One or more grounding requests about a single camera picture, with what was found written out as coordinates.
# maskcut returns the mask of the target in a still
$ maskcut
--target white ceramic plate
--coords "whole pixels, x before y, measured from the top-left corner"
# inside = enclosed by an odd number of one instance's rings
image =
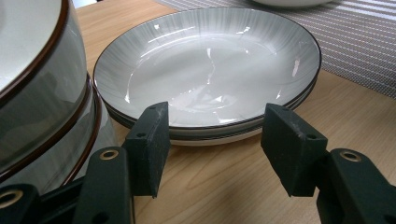
[[[272,7],[314,7],[332,0],[253,0]]]
[[[104,50],[93,75],[106,103],[126,118],[167,101],[171,131],[221,136],[262,119],[266,103],[296,101],[320,62],[317,41],[296,22],[218,7],[136,26]]]

